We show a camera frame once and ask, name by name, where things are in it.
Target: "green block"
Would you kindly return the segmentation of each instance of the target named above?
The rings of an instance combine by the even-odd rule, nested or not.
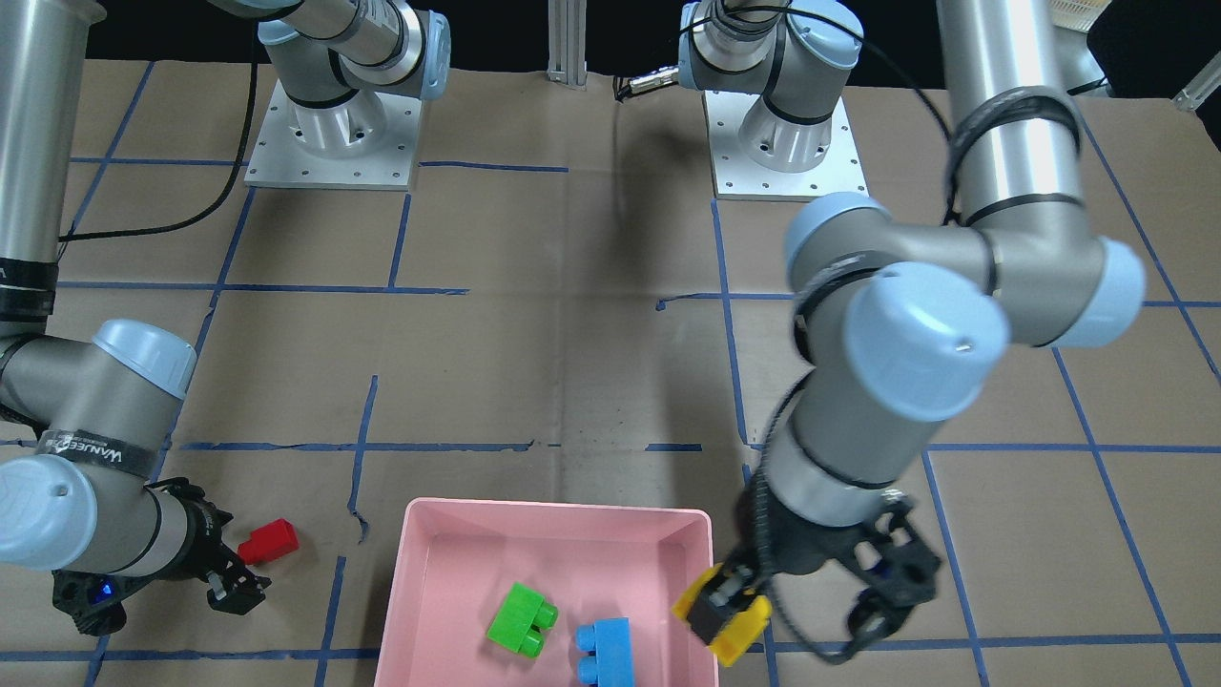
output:
[[[487,628],[487,638],[510,652],[536,659],[542,652],[542,631],[551,630],[558,617],[559,610],[542,594],[514,582]]]

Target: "red block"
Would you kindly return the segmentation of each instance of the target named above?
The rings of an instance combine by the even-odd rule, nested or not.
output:
[[[293,523],[280,519],[252,532],[250,538],[238,545],[237,555],[242,556],[245,565],[260,565],[286,556],[299,548]]]

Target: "pink tray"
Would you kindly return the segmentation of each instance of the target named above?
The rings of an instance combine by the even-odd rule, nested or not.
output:
[[[717,687],[670,605],[712,565],[701,511],[416,499],[407,506],[375,687],[579,687],[573,633],[631,621],[637,687]],[[531,660],[485,637],[514,582],[559,609]]]

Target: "blue block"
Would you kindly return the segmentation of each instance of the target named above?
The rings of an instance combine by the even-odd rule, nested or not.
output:
[[[576,678],[597,687],[636,687],[628,619],[600,620],[576,628],[576,648],[591,655],[576,664]]]

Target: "white mounting plate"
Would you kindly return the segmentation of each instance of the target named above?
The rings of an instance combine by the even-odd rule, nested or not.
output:
[[[708,150],[717,198],[726,200],[810,200],[835,190],[868,194],[844,100],[832,113],[832,144],[822,164],[807,172],[779,172],[756,162],[737,140],[737,129],[758,95],[706,90]]]
[[[295,140],[291,103],[277,83],[245,170],[247,185],[410,190],[419,157],[422,103],[385,93],[377,98],[387,120],[377,146],[355,157],[319,157]]]

